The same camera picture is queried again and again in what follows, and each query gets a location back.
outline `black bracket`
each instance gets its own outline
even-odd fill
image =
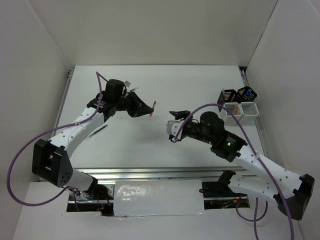
[[[33,147],[32,172],[62,188],[69,182],[73,168],[64,147],[56,147],[49,141],[39,139]]]
[[[185,120],[189,115],[190,115],[190,111],[169,111],[169,113],[174,116],[175,120]]]
[[[294,196],[286,199],[286,203],[289,207],[291,218],[300,221],[305,213],[309,200],[312,196],[315,179],[309,174],[305,174],[299,178],[302,182],[299,189],[294,189]],[[273,196],[278,203],[278,209],[284,215],[287,215],[284,203],[280,197],[280,194]]]
[[[199,190],[203,194],[204,198],[234,198],[242,197],[245,194],[234,193],[228,187],[219,181],[206,181],[202,183],[202,189]]]

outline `orange object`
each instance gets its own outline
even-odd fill
[[[233,115],[237,115],[237,112],[238,112],[238,107],[237,107],[237,106],[234,106]]]
[[[154,102],[153,102],[153,105],[152,105],[153,111],[155,110],[156,104],[157,104],[157,101],[154,101]]]

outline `white table surface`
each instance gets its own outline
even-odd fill
[[[222,88],[239,89],[244,86],[238,66],[219,65],[102,65],[76,66],[62,108],[59,125],[73,122],[87,103],[99,92],[95,72],[106,79],[131,82],[140,87],[137,95],[149,106],[157,101],[153,116],[131,118],[117,112],[106,123],[107,128],[85,140],[71,157],[74,168],[173,168],[224,167],[228,161],[217,157],[208,144],[186,138],[171,143],[166,133],[169,111],[193,111],[197,107],[216,103]],[[214,111],[207,107],[194,115]],[[243,137],[237,126],[230,132]],[[263,152],[255,125],[245,126],[254,147]]]

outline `white wall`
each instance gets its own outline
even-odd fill
[[[320,239],[320,14],[309,0],[279,0],[246,75],[275,160],[316,180],[300,227]]]
[[[54,125],[68,70],[25,1],[1,1],[0,32],[0,232],[9,240],[22,206],[7,192],[8,166],[27,140]],[[30,147],[13,170],[13,191],[22,200],[34,179],[31,159]]]
[[[247,66],[276,1],[30,0],[73,66]]]

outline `cable tie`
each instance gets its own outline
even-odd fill
[[[124,82],[124,85],[125,85],[127,88],[129,88],[129,87],[130,87],[130,85],[131,85],[131,82],[129,82],[129,81],[125,81],[125,82]]]
[[[140,89],[140,87],[139,87],[139,86],[136,86],[135,88],[131,89],[130,92],[135,92],[135,91],[137,91],[138,89]]]
[[[259,152],[256,153],[256,155],[254,155],[255,160],[259,161],[258,159],[261,158],[261,154]]]
[[[85,126],[83,126],[79,121],[74,121],[74,125],[75,126],[80,126],[80,127],[82,127],[82,128],[86,128]]]

